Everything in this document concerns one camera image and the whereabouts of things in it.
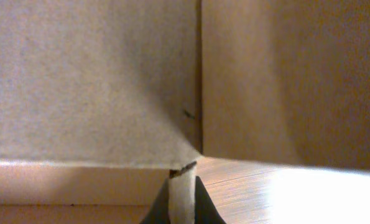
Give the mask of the brown cardboard box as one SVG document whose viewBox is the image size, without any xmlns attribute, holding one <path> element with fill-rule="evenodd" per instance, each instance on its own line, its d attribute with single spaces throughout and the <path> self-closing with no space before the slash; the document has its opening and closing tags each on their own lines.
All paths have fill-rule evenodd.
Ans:
<svg viewBox="0 0 370 224">
<path fill-rule="evenodd" d="M 370 1 L 0 1 L 0 205 L 191 222 L 203 157 L 370 171 Z"/>
</svg>

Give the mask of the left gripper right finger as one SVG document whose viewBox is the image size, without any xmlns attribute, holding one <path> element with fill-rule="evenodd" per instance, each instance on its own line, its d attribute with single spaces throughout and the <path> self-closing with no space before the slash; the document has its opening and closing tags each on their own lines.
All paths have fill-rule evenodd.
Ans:
<svg viewBox="0 0 370 224">
<path fill-rule="evenodd" d="M 226 224 L 217 211 L 201 178 L 195 182 L 195 224 Z"/>
</svg>

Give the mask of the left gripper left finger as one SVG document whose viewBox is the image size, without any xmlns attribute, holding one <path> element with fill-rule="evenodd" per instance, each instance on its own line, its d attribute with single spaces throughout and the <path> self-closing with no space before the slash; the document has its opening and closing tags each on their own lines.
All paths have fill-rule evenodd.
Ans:
<svg viewBox="0 0 370 224">
<path fill-rule="evenodd" d="M 170 224 L 169 218 L 169 180 L 166 179 L 153 204 L 140 224 Z"/>
</svg>

